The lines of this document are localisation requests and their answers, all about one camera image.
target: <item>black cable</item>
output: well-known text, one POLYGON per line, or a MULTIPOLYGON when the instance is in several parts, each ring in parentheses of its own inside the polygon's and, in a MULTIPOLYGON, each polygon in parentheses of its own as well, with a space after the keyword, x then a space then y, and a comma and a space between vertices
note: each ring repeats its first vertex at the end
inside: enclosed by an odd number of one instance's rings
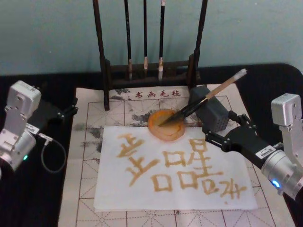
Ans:
POLYGON ((63 151, 63 154, 64 154, 64 162, 63 162, 62 166, 61 166, 58 170, 51 170, 51 169, 49 169, 49 168, 46 166, 46 164, 45 164, 45 162, 44 162, 44 151, 45 151, 46 146, 47 146, 48 143, 49 143, 49 140, 47 140, 47 141, 45 142, 45 144, 44 144, 44 146, 43 146, 43 148, 42 148, 42 152, 41 152, 41 162, 42 162, 42 166, 44 167, 44 169, 45 169, 47 172, 49 172, 49 173, 51 173, 51 174, 57 174, 57 173, 59 173, 59 172, 65 167, 65 164, 66 164, 66 150, 65 150, 64 146, 63 146, 61 143, 59 143, 58 141, 56 141, 56 140, 53 139, 51 142, 55 142, 59 147, 61 147, 61 149, 62 149, 62 151, 63 151))

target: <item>teal wall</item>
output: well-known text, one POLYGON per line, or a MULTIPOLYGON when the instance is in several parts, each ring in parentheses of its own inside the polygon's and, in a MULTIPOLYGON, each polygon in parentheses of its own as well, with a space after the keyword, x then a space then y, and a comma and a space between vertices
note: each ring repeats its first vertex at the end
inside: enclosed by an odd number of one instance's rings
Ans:
MULTIPOLYGON (((158 62, 160 0, 148 2, 148 57, 158 62)), ((100 0, 105 55, 127 64, 123 0, 100 0)), ((133 62, 143 62, 143 0, 129 0, 133 62)), ((164 61, 194 49, 199 0, 167 0, 164 61)), ((302 0, 209 0, 200 66, 285 62, 303 71, 302 0)), ((100 70, 91 0, 1 0, 0 75, 100 70)))

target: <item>white label sticker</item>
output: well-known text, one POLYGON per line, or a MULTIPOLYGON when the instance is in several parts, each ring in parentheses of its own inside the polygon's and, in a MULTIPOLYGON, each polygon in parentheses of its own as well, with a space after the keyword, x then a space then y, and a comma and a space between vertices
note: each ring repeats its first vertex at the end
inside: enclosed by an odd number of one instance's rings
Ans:
POLYGON ((34 135, 36 135, 39 132, 39 129, 37 127, 35 127, 29 123, 27 123, 26 127, 27 127, 27 130, 34 135))
POLYGON ((272 146, 269 145, 269 146, 263 148, 262 150, 258 151, 256 153, 256 156, 258 156, 259 158, 263 159, 266 156, 268 156, 271 153, 273 153, 274 151, 276 151, 276 149, 274 149, 272 146))

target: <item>metal bracket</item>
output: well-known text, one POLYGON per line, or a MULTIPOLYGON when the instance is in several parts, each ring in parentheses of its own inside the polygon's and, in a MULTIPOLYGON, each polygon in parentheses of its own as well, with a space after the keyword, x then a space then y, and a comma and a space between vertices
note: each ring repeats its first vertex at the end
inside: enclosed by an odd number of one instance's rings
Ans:
POLYGON ((300 168, 303 165, 303 119, 299 95, 284 94, 271 103, 274 124, 283 136, 284 152, 300 168))
POLYGON ((41 93, 34 87, 18 81, 9 89, 6 119, 0 132, 0 150, 11 152, 24 132, 27 120, 38 108, 41 93))

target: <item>blue led light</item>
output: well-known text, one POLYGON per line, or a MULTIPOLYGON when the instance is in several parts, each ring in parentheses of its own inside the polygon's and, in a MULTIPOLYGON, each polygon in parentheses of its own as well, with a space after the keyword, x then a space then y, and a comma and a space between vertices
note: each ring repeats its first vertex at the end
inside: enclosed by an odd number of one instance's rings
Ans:
POLYGON ((271 183, 272 183, 276 188, 279 188, 279 187, 280 187, 280 184, 278 183, 278 181, 273 180, 271 183))

